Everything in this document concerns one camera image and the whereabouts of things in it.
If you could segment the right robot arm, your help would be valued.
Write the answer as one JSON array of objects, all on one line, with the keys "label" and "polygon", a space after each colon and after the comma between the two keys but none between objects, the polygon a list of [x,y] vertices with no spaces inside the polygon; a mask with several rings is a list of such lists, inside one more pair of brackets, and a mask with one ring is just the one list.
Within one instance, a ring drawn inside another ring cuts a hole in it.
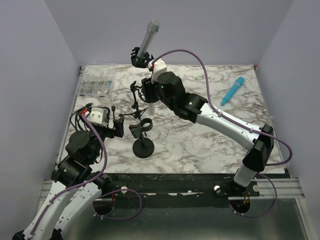
[{"label": "right robot arm", "polygon": [[156,81],[151,78],[141,80],[142,94],[148,104],[161,101],[176,116],[183,120],[207,126],[233,139],[247,150],[242,163],[230,183],[230,191],[241,196],[248,190],[248,185],[257,173],[263,172],[274,148],[273,128],[242,122],[230,116],[230,121],[221,113],[211,109],[206,98],[186,92],[180,77],[173,72],[161,73]]}]

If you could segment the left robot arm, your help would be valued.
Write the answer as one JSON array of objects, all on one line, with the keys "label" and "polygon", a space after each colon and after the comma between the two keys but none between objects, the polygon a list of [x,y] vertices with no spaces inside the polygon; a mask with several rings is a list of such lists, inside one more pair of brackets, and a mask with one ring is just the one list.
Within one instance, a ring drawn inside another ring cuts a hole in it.
[{"label": "left robot arm", "polygon": [[123,137],[124,117],[113,120],[113,128],[93,114],[81,117],[90,131],[77,130],[70,136],[65,147],[67,156],[52,174],[52,185],[43,205],[30,225],[14,234],[14,240],[61,240],[88,205],[110,194],[110,180],[103,170],[93,173],[91,165],[103,153],[102,167],[106,168],[104,140]]}]

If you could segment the silver microphone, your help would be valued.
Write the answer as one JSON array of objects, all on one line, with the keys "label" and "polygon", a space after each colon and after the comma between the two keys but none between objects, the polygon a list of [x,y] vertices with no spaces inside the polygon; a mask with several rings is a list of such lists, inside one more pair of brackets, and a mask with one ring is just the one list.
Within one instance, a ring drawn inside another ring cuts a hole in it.
[{"label": "silver microphone", "polygon": [[153,19],[148,24],[146,34],[143,38],[142,44],[136,55],[138,58],[142,58],[145,55],[154,36],[159,32],[159,29],[160,29],[160,23],[157,20]]}]

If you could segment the black short clip stand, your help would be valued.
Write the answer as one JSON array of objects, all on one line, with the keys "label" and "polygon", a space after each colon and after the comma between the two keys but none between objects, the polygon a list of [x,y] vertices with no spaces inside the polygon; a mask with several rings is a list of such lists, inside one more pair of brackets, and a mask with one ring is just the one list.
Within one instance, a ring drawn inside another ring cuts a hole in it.
[{"label": "black short clip stand", "polygon": [[136,139],[133,143],[132,150],[138,158],[148,158],[155,150],[153,141],[144,136],[144,133],[150,131],[152,128],[153,122],[150,118],[144,118],[138,124],[129,125],[129,130]]}]

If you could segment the white microphone grey head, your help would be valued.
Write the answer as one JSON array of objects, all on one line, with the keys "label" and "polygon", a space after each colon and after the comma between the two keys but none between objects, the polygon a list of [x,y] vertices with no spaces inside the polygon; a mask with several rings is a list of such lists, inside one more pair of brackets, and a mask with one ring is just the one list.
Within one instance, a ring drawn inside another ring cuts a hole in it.
[{"label": "white microphone grey head", "polygon": [[149,103],[148,104],[148,113],[153,116],[155,114],[155,104]]}]

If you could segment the black tripod shock-mount stand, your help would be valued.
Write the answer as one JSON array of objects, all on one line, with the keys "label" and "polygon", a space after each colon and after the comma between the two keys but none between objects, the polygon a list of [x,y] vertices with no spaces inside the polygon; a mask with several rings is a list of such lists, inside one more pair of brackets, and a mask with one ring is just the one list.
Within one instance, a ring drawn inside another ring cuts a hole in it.
[{"label": "black tripod shock-mount stand", "polygon": [[141,97],[141,86],[136,85],[136,81],[134,81],[130,85],[130,91],[132,92],[133,95],[133,104],[131,105],[131,108],[134,110],[134,112],[131,113],[125,113],[125,114],[119,114],[120,117],[125,117],[125,116],[132,116],[134,119],[138,119],[139,121],[142,119],[143,114],[147,111],[148,107],[140,109],[139,108],[139,103],[137,100],[136,92],[138,93],[138,96]]}]

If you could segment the blue microphone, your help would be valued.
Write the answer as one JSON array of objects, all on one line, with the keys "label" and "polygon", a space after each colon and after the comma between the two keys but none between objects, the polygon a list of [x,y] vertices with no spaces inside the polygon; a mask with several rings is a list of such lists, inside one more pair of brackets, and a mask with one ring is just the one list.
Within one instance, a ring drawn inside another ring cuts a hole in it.
[{"label": "blue microphone", "polygon": [[245,79],[243,77],[239,77],[229,89],[229,91],[225,94],[225,96],[221,100],[221,106],[224,106],[229,102],[229,100],[233,97],[236,91],[243,85]]}]

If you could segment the black tall round-base stand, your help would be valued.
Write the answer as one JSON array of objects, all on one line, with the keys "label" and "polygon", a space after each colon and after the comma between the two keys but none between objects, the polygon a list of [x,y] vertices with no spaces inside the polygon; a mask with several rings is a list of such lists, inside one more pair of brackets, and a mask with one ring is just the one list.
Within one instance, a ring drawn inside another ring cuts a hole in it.
[{"label": "black tall round-base stand", "polygon": [[140,47],[135,47],[131,50],[131,64],[135,68],[139,69],[148,69],[151,74],[153,74],[154,67],[149,67],[149,63],[153,63],[154,56],[149,54],[147,51],[142,54],[142,56],[138,56]]}]

